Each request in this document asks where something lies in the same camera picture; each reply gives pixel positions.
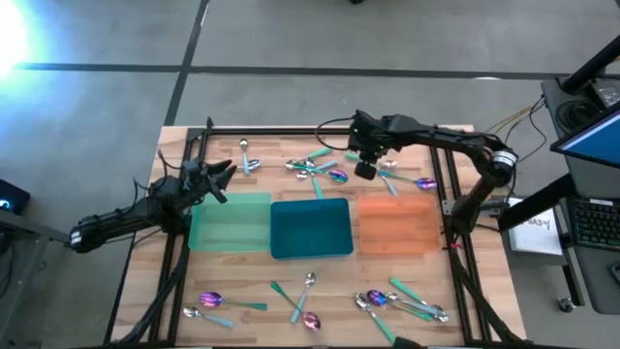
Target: monitor screen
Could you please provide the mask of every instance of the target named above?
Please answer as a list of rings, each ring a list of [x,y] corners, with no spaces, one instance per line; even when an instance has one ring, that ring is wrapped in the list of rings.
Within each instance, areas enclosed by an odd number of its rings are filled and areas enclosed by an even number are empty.
[[[620,168],[620,111],[568,134],[551,150]]]

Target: concrete floor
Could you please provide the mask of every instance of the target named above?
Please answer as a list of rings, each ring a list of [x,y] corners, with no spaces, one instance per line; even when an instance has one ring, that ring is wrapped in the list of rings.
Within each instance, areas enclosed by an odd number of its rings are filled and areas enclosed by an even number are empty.
[[[25,61],[180,65],[200,0],[21,1]],[[213,0],[194,65],[569,73],[617,35],[612,0]],[[610,67],[617,72],[620,68]],[[177,73],[15,71],[0,79],[0,177],[33,198],[27,216],[67,231],[127,205],[151,167]],[[534,103],[536,80],[190,75],[176,125],[317,124],[363,109],[478,129]],[[545,111],[536,115],[552,141]],[[524,123],[511,145],[540,142]],[[566,172],[544,148],[518,168],[531,194]],[[14,339],[67,348],[102,342],[128,250],[78,255],[51,244]],[[567,315],[561,269],[510,257],[528,337],[616,348],[620,318],[590,306]]]

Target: wire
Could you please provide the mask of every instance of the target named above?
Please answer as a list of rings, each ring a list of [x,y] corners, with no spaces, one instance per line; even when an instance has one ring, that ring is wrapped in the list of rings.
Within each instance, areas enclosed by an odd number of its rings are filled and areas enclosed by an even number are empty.
[[[150,237],[154,236],[156,233],[161,232],[162,230],[163,230],[163,228],[160,228],[160,229],[156,230],[155,232],[151,232],[151,233],[149,233],[149,234],[147,234],[147,235],[143,236],[142,238],[137,239],[137,240],[134,242],[134,244],[132,245],[132,247],[136,247],[136,245],[137,245],[139,242],[141,242],[142,240],[144,240],[145,238],[150,238]],[[115,240],[106,241],[106,242],[104,242],[104,244],[109,244],[109,243],[115,243],[115,242],[119,242],[119,241],[124,241],[124,240],[126,240],[126,239],[130,239],[130,238],[134,238],[134,236],[124,237],[124,238],[118,238],[118,239],[115,239]]]
[[[164,153],[162,152],[162,149],[157,149],[157,156],[159,156],[160,160],[162,160],[162,162],[164,163],[164,166],[168,166],[171,169],[175,169],[175,170],[181,170],[181,167],[176,167],[171,165],[168,161],[166,161],[166,159],[164,158]]]
[[[530,110],[532,107],[527,107],[527,108],[524,108],[524,109],[522,109],[522,110],[520,110],[520,111],[518,111],[518,112],[514,113],[513,115],[511,115],[511,116],[509,116],[509,117],[505,118],[504,120],[501,120],[501,121],[499,121],[499,122],[495,123],[493,126],[491,126],[491,127],[487,128],[486,130],[484,130],[484,133],[488,133],[488,132],[490,132],[493,128],[495,128],[496,126],[498,126],[498,125],[502,124],[502,126],[500,126],[500,128],[499,128],[497,131],[495,131],[495,132],[494,132],[495,134],[498,134],[500,131],[502,131],[502,129],[503,129],[505,126],[508,126],[511,122],[513,122],[513,121],[517,120],[517,118],[518,118],[518,117],[520,117],[521,115],[523,115],[524,113],[526,113],[526,112],[527,112],[528,110]]]
[[[536,101],[534,106],[532,106],[532,108],[530,109],[530,112],[528,113],[528,116],[534,114],[536,111],[539,111],[544,106],[544,104],[539,105],[542,101],[543,101],[543,97],[541,97],[538,101]],[[518,126],[526,118],[527,118],[527,116],[523,117],[522,119],[518,120],[516,123],[514,123],[512,125],[512,127],[508,130],[508,133],[506,134],[506,138],[504,139],[504,143],[508,143],[508,139],[511,137],[512,130],[514,130],[514,128],[516,126]]]
[[[154,236],[155,234],[161,232],[163,229],[164,228],[160,228],[160,229],[156,230],[155,232],[149,233],[149,234],[143,236],[142,238],[137,239],[136,242],[134,242],[134,244],[132,245],[132,247],[136,247],[136,245],[139,244],[141,241],[143,241],[146,238],[150,238],[150,237]]]
[[[11,285],[11,280],[13,279],[13,264],[15,263],[15,259],[16,247],[14,243],[11,243],[11,257],[9,258],[9,269],[7,270],[7,273],[2,280],[3,286],[2,291],[0,291],[0,300],[4,297],[4,295],[7,294],[7,291],[9,291],[9,286]]]
[[[170,167],[171,169],[175,169],[175,170],[181,170],[181,168],[177,168],[177,167],[169,164],[168,161],[166,161],[166,159],[164,158],[164,153],[162,153],[161,149],[157,150],[157,156],[162,161],[162,165],[164,165],[164,180],[162,180],[161,183],[159,183],[157,186],[151,186],[149,188],[149,187],[146,187],[146,186],[140,184],[136,180],[136,178],[134,177],[134,185],[136,185],[137,187],[139,187],[139,188],[141,188],[141,189],[143,189],[143,190],[145,190],[145,191],[147,191],[149,193],[151,191],[153,191],[153,190],[157,190],[157,189],[161,188],[162,186],[164,186],[164,184],[166,184],[166,181],[168,180],[168,167]]]
[[[479,228],[485,228],[485,229],[488,229],[488,230],[492,230],[492,231],[495,231],[497,233],[502,233],[499,229],[497,229],[495,227],[487,226],[485,224],[476,223],[476,226],[479,227]]]
[[[346,148],[343,147],[337,147],[337,146],[332,146],[329,145],[325,142],[323,142],[323,140],[321,139],[321,137],[319,137],[319,130],[321,130],[321,128],[327,124],[333,123],[333,122],[338,122],[338,121],[348,121],[348,120],[353,120],[355,116],[351,116],[351,117],[344,117],[344,118],[337,118],[337,119],[332,119],[332,120],[328,120],[324,123],[322,123],[321,125],[317,126],[317,128],[314,130],[314,135],[317,138],[317,141],[319,141],[319,143],[321,143],[323,146],[328,147],[330,149],[334,149],[334,150],[349,150],[349,147],[347,146]]]
[[[527,154],[524,157],[520,158],[517,163],[521,163],[521,162],[525,161],[525,159],[527,159],[530,156],[534,155],[534,153],[539,151],[546,144],[546,135],[544,134],[543,131],[541,131],[541,129],[538,128],[538,126],[536,126],[536,124],[534,123],[534,119],[532,118],[532,114],[530,113],[528,117],[530,119],[530,123],[532,123],[532,127],[534,127],[534,129],[536,129],[536,131],[538,131],[538,133],[541,134],[541,136],[542,136],[542,143],[536,149],[532,150],[529,154]]]
[[[558,123],[564,132],[571,132],[601,112],[591,101],[569,101],[562,103],[557,109]]]

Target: silver spoon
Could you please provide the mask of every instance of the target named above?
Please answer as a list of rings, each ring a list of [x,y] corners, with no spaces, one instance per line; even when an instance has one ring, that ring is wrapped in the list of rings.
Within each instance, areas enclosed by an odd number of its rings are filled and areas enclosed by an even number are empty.
[[[320,166],[317,166],[316,169],[317,170],[324,170],[324,169],[328,169],[330,167],[336,166],[338,165],[338,160],[331,160],[329,162],[326,162]],[[309,176],[308,172],[306,170],[301,171],[300,173],[297,174],[297,178],[299,179],[305,179]]]
[[[381,175],[381,173],[382,171],[379,171],[379,177],[386,183],[387,189],[389,189],[391,195],[398,196],[398,191],[396,190],[396,187],[392,183],[390,183],[384,175]]]
[[[306,167],[314,168],[314,162],[310,159],[306,159]],[[309,171],[310,176],[312,176],[312,185],[314,186],[314,192],[317,194],[317,199],[323,198],[323,190],[321,190],[321,186],[319,185],[319,180],[314,177],[314,172]]]
[[[389,301],[402,301],[407,305],[410,305],[414,308],[417,308],[421,311],[425,311],[427,313],[429,313],[430,315],[432,315],[435,319],[441,321],[441,322],[447,322],[450,318],[448,316],[448,314],[446,313],[446,311],[444,311],[444,309],[439,308],[438,309],[438,305],[435,306],[428,306],[428,305],[424,305],[424,304],[418,304],[414,301],[403,301],[401,299],[398,298],[398,295],[396,295],[393,292],[387,292],[386,293],[386,297]]]
[[[297,321],[297,317],[299,316],[299,310],[303,307],[303,302],[306,300],[306,296],[308,296],[308,291],[310,291],[310,286],[314,285],[317,282],[317,275],[314,272],[308,272],[305,279],[306,287],[303,290],[303,294],[299,298],[297,302],[297,308],[293,312],[293,316],[291,316],[291,323],[294,324]]]
[[[234,327],[234,322],[230,321],[230,320],[226,320],[226,319],[222,319],[219,318],[217,316],[213,316],[213,315],[205,315],[200,313],[195,307],[193,306],[186,306],[183,308],[183,314],[185,314],[185,316],[189,317],[189,318],[195,318],[195,317],[202,317],[206,320],[212,321],[216,324],[222,325],[222,326],[226,326],[228,328],[233,328]]]
[[[370,316],[372,317],[373,320],[375,320],[375,323],[377,323],[377,325],[379,326],[379,328],[381,329],[381,331],[384,333],[384,335],[387,337],[387,340],[389,340],[389,343],[393,343],[394,340],[396,339],[396,337],[394,336],[394,334],[389,330],[388,325],[386,325],[378,316],[377,314],[375,314],[374,311],[372,311],[372,306],[370,306],[370,303],[368,302],[368,300],[366,299],[366,297],[361,294],[361,293],[356,293],[356,304],[357,306],[361,309],[361,310],[365,310],[368,311],[368,313],[370,314]]]
[[[241,154],[243,158],[243,174],[249,175],[250,169],[248,169],[248,155],[246,154],[246,151],[248,149],[248,140],[241,139],[241,141],[239,141],[239,146],[241,146],[241,151],[243,152]]]
[[[379,167],[382,170],[392,170],[396,168],[396,164],[398,164],[396,160],[386,160],[386,161],[381,162],[379,164]]]
[[[256,170],[260,166],[261,166],[261,160],[259,159],[248,160],[248,170],[250,172]]]

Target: wooden tabletop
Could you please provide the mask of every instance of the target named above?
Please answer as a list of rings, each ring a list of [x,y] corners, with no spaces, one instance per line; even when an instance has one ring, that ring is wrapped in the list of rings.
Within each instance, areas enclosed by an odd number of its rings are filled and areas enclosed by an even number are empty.
[[[167,160],[178,166],[183,153],[186,127],[165,127],[159,140],[159,147]],[[238,141],[243,136],[211,136],[207,145],[206,159],[209,163],[232,159],[240,164],[241,150]],[[301,159],[321,146],[314,136],[247,136],[248,157],[259,158],[262,167],[249,177],[241,171],[232,179],[228,192],[269,192],[272,201],[314,199],[315,193],[310,179],[299,180],[285,169],[290,159]],[[335,146],[345,146],[344,136],[326,136],[325,140]],[[434,177],[429,149],[414,145],[403,148],[400,153],[391,151],[385,159],[397,160],[397,172],[408,177]],[[349,200],[356,250],[343,258],[325,258],[301,261],[276,261],[268,252],[218,253],[192,251],[187,269],[183,304],[198,307],[204,312],[235,322],[234,329],[226,329],[203,319],[190,319],[182,314],[177,345],[185,346],[389,346],[369,314],[357,308],[353,293],[370,289],[396,291],[389,284],[391,277],[397,277],[420,294],[426,301],[439,304],[450,316],[447,323],[434,321],[426,323],[393,307],[375,308],[376,313],[391,328],[395,335],[404,336],[424,345],[462,344],[462,334],[457,315],[454,288],[451,280],[450,263],[445,251],[415,256],[370,256],[358,251],[356,197],[364,195],[385,195],[388,189],[378,178],[368,181],[354,175],[355,163],[345,160],[344,154],[334,151],[320,160],[338,160],[337,169],[350,176],[346,184],[338,184],[328,177],[321,177],[320,183],[326,198]],[[455,154],[463,193],[469,192],[478,179],[471,161],[464,155]],[[153,163],[151,180],[163,175],[158,160]],[[445,183],[450,190],[448,171],[443,164]],[[394,180],[399,193],[432,195],[435,191],[422,192],[413,184]],[[481,223],[495,225],[494,220],[480,219]],[[139,236],[152,230],[143,231]],[[482,290],[500,317],[511,330],[525,336],[521,315],[512,286],[511,273],[506,260],[501,237],[498,233],[476,229],[472,233],[475,253],[480,272]],[[125,284],[112,332],[112,340],[121,338],[137,322],[155,297],[160,273],[162,254],[166,242],[164,234],[156,234],[136,246],[131,254]],[[319,333],[310,333],[300,324],[293,326],[289,319],[292,307],[269,286],[270,280],[277,280],[291,298],[297,300],[303,291],[304,275],[310,271],[317,274],[304,305],[316,312],[323,323]],[[216,291],[236,301],[268,303],[268,311],[222,305],[216,309],[205,309],[198,302],[199,294]],[[167,332],[170,319],[169,297],[162,320],[162,330]],[[477,337],[475,309],[468,299],[470,317]]]

